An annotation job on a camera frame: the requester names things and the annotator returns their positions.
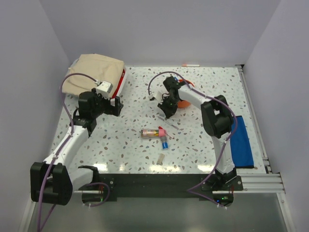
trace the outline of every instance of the pink cap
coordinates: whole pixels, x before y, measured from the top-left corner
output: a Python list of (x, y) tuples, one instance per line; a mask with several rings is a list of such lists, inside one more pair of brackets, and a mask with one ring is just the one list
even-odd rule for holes
[(166, 136), (166, 131), (164, 129), (159, 129), (159, 137)]

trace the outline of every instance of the test tube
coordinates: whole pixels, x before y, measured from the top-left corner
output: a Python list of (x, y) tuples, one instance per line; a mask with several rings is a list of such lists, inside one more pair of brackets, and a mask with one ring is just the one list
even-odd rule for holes
[(152, 129), (142, 129), (140, 131), (140, 136), (143, 139), (148, 139), (148, 138), (159, 138), (162, 136), (166, 135), (166, 131), (164, 129), (157, 129), (157, 130), (152, 130)]

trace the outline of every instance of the terrazzo tabletop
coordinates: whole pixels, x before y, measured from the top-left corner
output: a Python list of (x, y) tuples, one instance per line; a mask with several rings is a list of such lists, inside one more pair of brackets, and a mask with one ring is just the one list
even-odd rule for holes
[[(264, 174), (262, 151), (254, 131), (245, 93), (237, 68), (186, 68), (186, 67), (127, 67), (128, 76), (121, 93), (124, 107), (119, 117), (101, 115), (91, 137), (74, 157), (69, 173), (81, 165), (96, 166), (100, 173), (209, 173), (215, 164), (215, 153), (211, 137), (203, 128), (201, 111), (190, 105), (178, 109), (168, 119), (178, 129), (168, 125), (158, 116), (163, 112), (157, 101), (149, 101), (147, 87), (150, 79), (164, 71), (175, 71), (193, 82), (204, 93), (224, 95), (235, 114), (242, 115), (247, 128), (253, 153), (253, 169), (237, 169), (239, 174)], [(162, 75), (151, 84), (151, 91), (166, 92)], [(78, 98), (67, 95), (65, 103), (73, 113)], [(62, 110), (52, 150), (63, 139), (68, 130), (69, 118)], [(168, 139), (168, 150), (162, 150), (158, 139), (142, 139), (140, 130), (157, 129), (159, 126), (173, 134)], [(163, 165), (156, 162), (160, 153), (165, 155)]]

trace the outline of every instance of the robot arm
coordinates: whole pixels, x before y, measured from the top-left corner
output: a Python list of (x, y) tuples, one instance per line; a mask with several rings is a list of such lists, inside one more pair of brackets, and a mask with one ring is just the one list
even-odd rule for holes
[[(231, 133), (233, 117), (229, 110), (218, 102), (205, 98), (193, 91), (185, 84), (178, 82), (173, 77), (168, 77), (163, 82), (169, 95), (163, 98), (158, 107), (163, 110), (166, 118), (173, 116), (177, 110), (179, 101), (188, 101), (201, 110), (203, 127), (208, 135), (211, 136), (216, 160), (218, 160), (222, 151), (223, 144)], [(224, 96), (220, 95), (216, 99), (227, 104)], [(229, 141), (226, 142), (225, 149), (216, 168), (216, 174), (220, 176), (220, 180), (226, 183), (237, 176), (236, 168), (232, 160), (231, 146)]]
[[(59, 155), (54, 151), (44, 162), (36, 162), (30, 169), (31, 198), (38, 202), (43, 178), (47, 172), (48, 166), (56, 158), (50, 176), (47, 179), (43, 191), (44, 203), (66, 205), (73, 193), (80, 187), (91, 182), (98, 182), (98, 169), (91, 166), (80, 166), (79, 169), (69, 175), (67, 167), (71, 164), (74, 156), (80, 147), (91, 136), (97, 125), (97, 117), (101, 114), (119, 116), (123, 105), (119, 97), (109, 99), (108, 93), (111, 84), (101, 83), (92, 91), (83, 92), (78, 99), (78, 115), (74, 112), (73, 125), (69, 126), (68, 132), (59, 146), (58, 151), (63, 146), (64, 141), (69, 138), (63, 146)], [(71, 134), (71, 127), (74, 126), (74, 133)]]

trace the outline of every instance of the blue towel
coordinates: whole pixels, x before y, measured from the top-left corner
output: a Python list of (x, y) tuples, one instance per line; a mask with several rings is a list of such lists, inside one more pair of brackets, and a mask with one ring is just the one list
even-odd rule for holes
[[(231, 137), (232, 159), (236, 168), (254, 168), (252, 151), (245, 123), (242, 116), (237, 116), (238, 127)], [(232, 125), (232, 131), (235, 128), (235, 122)]]

